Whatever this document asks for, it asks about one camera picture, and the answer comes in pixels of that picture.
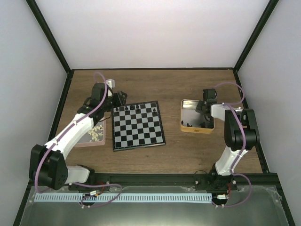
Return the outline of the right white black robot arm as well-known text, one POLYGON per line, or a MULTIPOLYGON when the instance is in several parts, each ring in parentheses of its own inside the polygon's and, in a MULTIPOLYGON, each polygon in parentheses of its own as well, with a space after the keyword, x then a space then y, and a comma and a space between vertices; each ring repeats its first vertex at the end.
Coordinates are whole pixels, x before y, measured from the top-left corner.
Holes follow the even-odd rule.
POLYGON ((198 102, 196 112, 204 116, 201 128, 212 129, 214 120, 224 122, 225 149, 220 159, 209 171, 210 186, 221 189, 230 177, 242 157, 260 141, 254 110, 233 108, 231 104, 217 102, 215 89, 204 89, 203 99, 198 102))

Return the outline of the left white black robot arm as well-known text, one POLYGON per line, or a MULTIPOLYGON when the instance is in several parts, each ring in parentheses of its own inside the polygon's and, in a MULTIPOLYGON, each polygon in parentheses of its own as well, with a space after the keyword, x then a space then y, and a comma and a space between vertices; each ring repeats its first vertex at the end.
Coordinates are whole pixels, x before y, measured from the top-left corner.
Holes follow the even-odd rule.
POLYGON ((35 145, 31 150, 29 178, 37 192, 39 186, 58 190, 65 184, 79 183, 85 190, 96 185, 96 178, 90 175, 92 169, 85 166, 67 166, 65 160, 79 140, 99 122, 104 114, 125 105, 127 95, 113 92, 115 81, 95 83, 91 96, 80 107, 72 121, 53 139, 44 145, 35 145))

